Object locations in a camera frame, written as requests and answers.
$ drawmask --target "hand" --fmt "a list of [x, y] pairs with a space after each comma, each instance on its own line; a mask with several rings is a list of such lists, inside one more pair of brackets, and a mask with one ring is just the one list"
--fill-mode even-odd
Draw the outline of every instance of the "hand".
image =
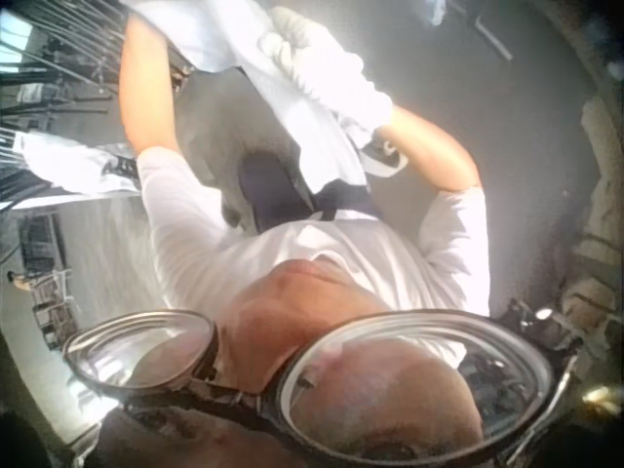
[[272, 11], [276, 32], [259, 48], [312, 99], [337, 113], [341, 125], [356, 124], [370, 135], [392, 120], [392, 100], [362, 74], [363, 62], [346, 53], [330, 32], [292, 10]]

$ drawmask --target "sleeve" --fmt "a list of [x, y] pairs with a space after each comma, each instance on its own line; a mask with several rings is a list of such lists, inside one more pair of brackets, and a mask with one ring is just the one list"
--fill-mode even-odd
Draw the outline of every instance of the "sleeve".
[[170, 305], [184, 306], [211, 258], [236, 233], [223, 218], [221, 191], [202, 185], [181, 155], [148, 148], [137, 166], [158, 277]]
[[440, 192], [418, 237], [434, 283], [450, 298], [449, 308], [489, 315], [489, 255], [483, 189]]

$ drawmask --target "white cloth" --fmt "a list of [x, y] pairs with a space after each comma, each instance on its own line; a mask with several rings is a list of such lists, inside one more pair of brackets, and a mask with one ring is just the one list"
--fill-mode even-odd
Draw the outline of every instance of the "white cloth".
[[359, 154], [329, 110], [304, 96], [257, 44], [273, 23], [254, 0], [123, 0], [163, 31], [200, 70], [241, 66], [300, 147], [306, 185], [367, 185]]
[[147, 149], [138, 170], [157, 273], [172, 307], [214, 318], [277, 264], [323, 255], [391, 310], [451, 308], [488, 315], [488, 233], [480, 188], [441, 192], [412, 242], [382, 221], [354, 213], [331, 222], [290, 222], [249, 238], [227, 226], [220, 191], [202, 186], [180, 155]]
[[91, 148], [62, 136], [16, 132], [13, 150], [23, 155], [28, 168], [36, 176], [68, 192], [137, 192], [130, 179], [103, 173], [108, 163], [117, 162], [115, 156], [103, 149]]

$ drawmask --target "black eyeglass frame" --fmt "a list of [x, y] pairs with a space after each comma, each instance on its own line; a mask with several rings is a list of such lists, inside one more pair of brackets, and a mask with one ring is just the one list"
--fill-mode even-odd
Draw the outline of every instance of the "black eyeglass frame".
[[[537, 425], [543, 422], [554, 410], [557, 402], [566, 390], [569, 375], [577, 357], [576, 349], [553, 351], [531, 342], [526, 336], [521, 336], [499, 325], [495, 320], [480, 317], [475, 314], [454, 310], [413, 310], [405, 312], [387, 312], [375, 314], [363, 318], [339, 324], [327, 331], [323, 336], [311, 343], [302, 346], [294, 352], [285, 363], [275, 372], [267, 386], [259, 394], [249, 394], [237, 389], [227, 388], [211, 383], [215, 376], [214, 364], [218, 354], [218, 331], [215, 324], [201, 314], [182, 310], [150, 311], [149, 313], [170, 312], [175, 314], [191, 315], [206, 320], [212, 328], [212, 337], [197, 362], [189, 369], [175, 376], [161, 385], [150, 388], [123, 388], [96, 381], [84, 374], [83, 371], [68, 357], [68, 350], [72, 342], [84, 333], [103, 329], [120, 320], [126, 320], [139, 316], [142, 313], [128, 314], [110, 321], [104, 322], [89, 331], [79, 332], [67, 340], [63, 346], [63, 359], [67, 362], [76, 377], [87, 387], [99, 394], [116, 399], [130, 414], [134, 410], [157, 409], [164, 407], [178, 407], [186, 410], [198, 410], [219, 418], [238, 423], [247, 429], [260, 431], [275, 437], [284, 446], [302, 456], [310, 466], [323, 466], [330, 468], [346, 467], [466, 467], [485, 463], [496, 459], [502, 452], [523, 445], [523, 436], [533, 434]], [[410, 462], [396, 461], [372, 461], [362, 460], [346, 454], [334, 452], [322, 448], [299, 434], [286, 420], [280, 409], [280, 397], [284, 385], [291, 375], [294, 366], [299, 359], [306, 354], [324, 337], [341, 329], [346, 329], [354, 324], [366, 320], [391, 317], [405, 317], [406, 314], [435, 314], [436, 316], [455, 316], [470, 318], [475, 323], [481, 323], [488, 327], [496, 327], [502, 332], [509, 333], [532, 347], [545, 359], [549, 372], [552, 375], [551, 388], [543, 402], [534, 413], [522, 424], [514, 427], [496, 440], [484, 444], [482, 447], [468, 448], [444, 455], [436, 456], [422, 461]]]

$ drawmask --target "white shirt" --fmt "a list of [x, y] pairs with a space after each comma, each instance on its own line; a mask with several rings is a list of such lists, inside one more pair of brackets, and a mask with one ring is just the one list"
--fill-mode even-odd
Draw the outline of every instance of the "white shirt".
[[391, 310], [448, 308], [489, 315], [481, 188], [440, 192], [413, 240], [353, 212], [334, 221], [289, 222], [248, 237], [223, 219], [221, 192], [203, 186], [177, 153], [149, 148], [138, 158], [138, 172], [157, 274], [173, 308], [214, 318], [279, 263], [323, 255]]

